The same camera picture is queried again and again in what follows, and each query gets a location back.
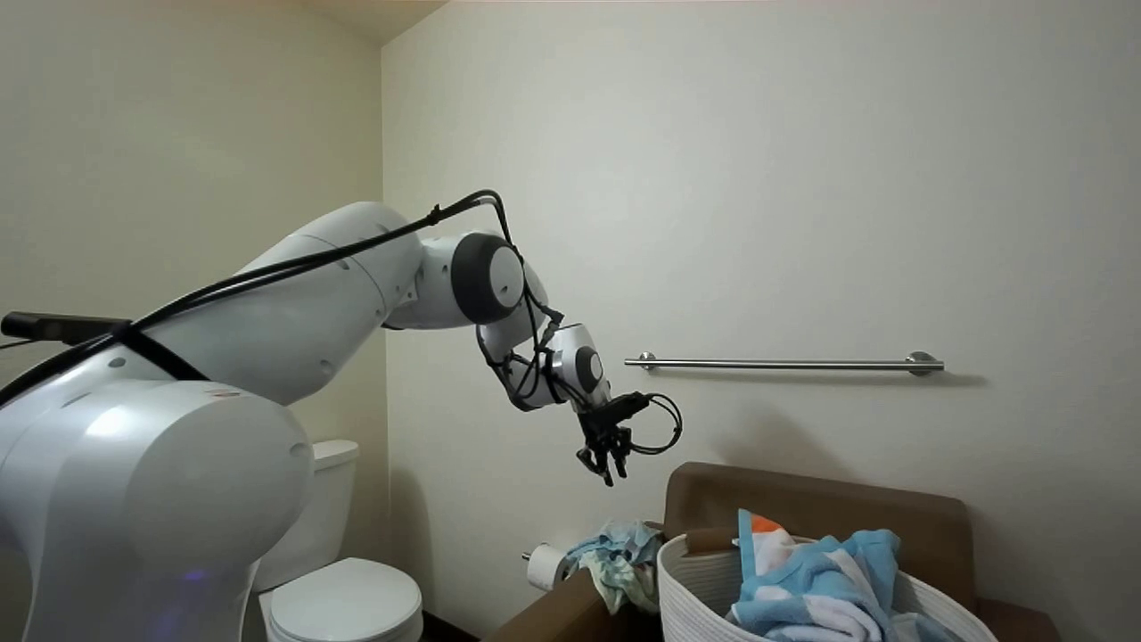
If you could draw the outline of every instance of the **blue cloth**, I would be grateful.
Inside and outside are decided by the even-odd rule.
[[[610,523],[597,539],[578,543],[567,554],[572,566],[585,566],[610,614],[624,604],[656,614],[652,559],[662,547],[662,533],[652,523]]]
[[[754,513],[737,519],[737,543],[748,543]],[[956,636],[920,614],[894,614],[894,533],[855,533],[851,539],[817,539],[788,559],[756,573],[756,558],[743,549],[743,596],[733,618],[774,642],[782,637],[883,637],[954,642]]]

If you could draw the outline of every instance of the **wall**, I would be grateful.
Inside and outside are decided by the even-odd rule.
[[[387,48],[387,195],[497,184],[616,388],[687,417],[602,489],[572,412],[513,413],[466,331],[389,339],[427,608],[488,630],[534,601],[534,543],[656,519],[671,467],[729,461],[962,497],[988,596],[1068,637],[1141,627],[1137,62],[1128,0],[450,4]],[[639,351],[954,375],[622,369]]]
[[[8,0],[0,77],[0,312],[147,315],[378,193],[374,48],[281,0]],[[0,382],[35,357],[0,352]],[[381,351],[295,413],[363,441],[350,547],[378,554]]]

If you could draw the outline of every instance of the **white robotic arm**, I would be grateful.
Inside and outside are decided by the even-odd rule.
[[[418,231],[497,208],[504,236]],[[572,403],[590,472],[679,441],[667,397],[610,397],[583,324],[564,324],[513,249],[497,193],[402,221],[333,212],[238,276],[141,322],[8,315],[3,334],[69,352],[0,388],[0,547],[32,566],[25,642],[236,637],[257,559],[299,511],[312,441],[289,403],[319,394],[374,328],[456,328],[522,412]],[[622,428],[673,413],[667,447]]]

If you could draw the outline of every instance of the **grab bar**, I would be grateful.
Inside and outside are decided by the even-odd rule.
[[[628,369],[687,369],[687,371],[905,371],[914,377],[926,377],[946,371],[946,363],[930,352],[911,352],[905,362],[717,362],[717,357],[656,357],[639,352],[628,357]]]

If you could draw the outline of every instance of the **white basket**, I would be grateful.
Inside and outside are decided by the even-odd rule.
[[[723,614],[737,601],[743,564],[737,554],[704,554],[687,558],[684,535],[671,539],[656,554],[656,593],[662,614],[667,642],[763,642]],[[982,624],[956,601],[935,584],[904,573],[894,610],[926,614],[930,621],[956,630],[962,642],[1000,642],[988,624]]]

